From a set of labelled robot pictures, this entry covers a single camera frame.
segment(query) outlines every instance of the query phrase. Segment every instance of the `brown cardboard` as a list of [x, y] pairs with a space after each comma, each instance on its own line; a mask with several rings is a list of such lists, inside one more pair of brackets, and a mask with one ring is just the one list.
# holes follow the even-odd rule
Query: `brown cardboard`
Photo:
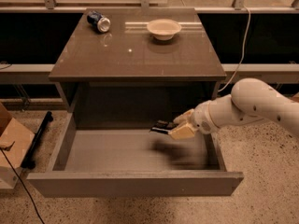
[[[10, 147], [4, 150], [7, 158], [15, 169], [19, 172], [21, 163], [31, 146], [35, 134], [12, 118], [11, 114], [0, 103], [0, 147]], [[13, 189], [17, 179], [4, 155], [0, 153], [0, 189]]]

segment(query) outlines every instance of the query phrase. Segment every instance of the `speckled floor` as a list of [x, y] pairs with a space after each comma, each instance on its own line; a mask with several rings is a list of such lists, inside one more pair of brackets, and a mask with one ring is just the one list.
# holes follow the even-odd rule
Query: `speckled floor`
[[[37, 167], [21, 175], [45, 223], [299, 223], [299, 140], [275, 123], [226, 127], [219, 132], [228, 171], [245, 179], [231, 197], [184, 198], [44, 198], [27, 181], [43, 172], [64, 124], [65, 111], [54, 121], [36, 152]], [[46, 111], [12, 111], [36, 132]], [[40, 223], [20, 183], [0, 194], [0, 223]]]

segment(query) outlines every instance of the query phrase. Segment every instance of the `black panel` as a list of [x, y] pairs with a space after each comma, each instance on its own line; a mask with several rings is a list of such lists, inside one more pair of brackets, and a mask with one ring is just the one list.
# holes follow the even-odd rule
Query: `black panel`
[[[199, 14], [221, 63], [239, 63], [247, 14]], [[299, 63], [299, 15], [252, 14], [243, 63]]]
[[56, 63], [82, 13], [0, 14], [0, 62]]

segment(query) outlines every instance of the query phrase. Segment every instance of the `blue can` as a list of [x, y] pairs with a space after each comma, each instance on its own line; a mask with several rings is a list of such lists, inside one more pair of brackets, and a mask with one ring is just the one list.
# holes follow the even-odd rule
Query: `blue can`
[[97, 11], [90, 11], [87, 14], [87, 22], [101, 33], [107, 32], [110, 28], [110, 20]]

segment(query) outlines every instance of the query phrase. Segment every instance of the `black object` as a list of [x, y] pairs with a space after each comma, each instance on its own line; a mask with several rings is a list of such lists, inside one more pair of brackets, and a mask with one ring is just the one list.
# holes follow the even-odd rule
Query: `black object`
[[168, 134], [171, 130], [173, 130], [177, 126], [178, 125], [173, 122], [158, 120], [150, 130], [156, 133]]
[[36, 146], [38, 145], [38, 142], [41, 138], [42, 133], [45, 131], [48, 122], [53, 121], [53, 116], [50, 111], [47, 112], [45, 118], [43, 119], [41, 125], [39, 126], [39, 129], [32, 141], [31, 146], [29, 147], [26, 156], [24, 157], [24, 160], [21, 163], [22, 168], [29, 168], [34, 169], [36, 167], [36, 162], [32, 160], [32, 156], [35, 152]]

